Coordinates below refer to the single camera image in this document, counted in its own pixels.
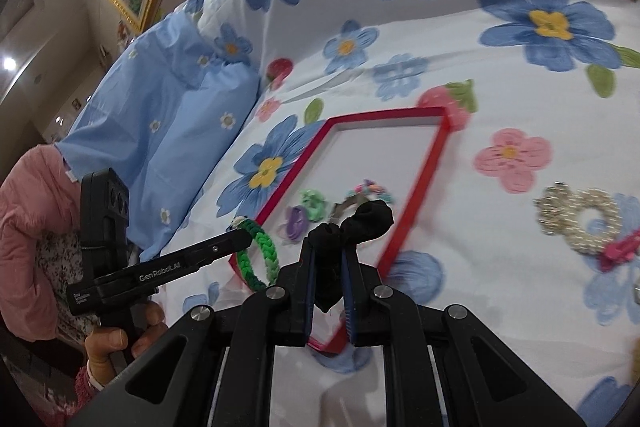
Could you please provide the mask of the person's left hand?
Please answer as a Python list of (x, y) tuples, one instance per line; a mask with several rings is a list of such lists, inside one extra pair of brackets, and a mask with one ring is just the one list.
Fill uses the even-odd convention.
[[(153, 301), (149, 301), (145, 306), (145, 320), (148, 327), (130, 348), (130, 353), (135, 358), (140, 357), (168, 329), (164, 310)], [(85, 349), (88, 372), (97, 383), (106, 386), (116, 376), (111, 354), (128, 349), (128, 337), (122, 329), (98, 327), (86, 338)]]

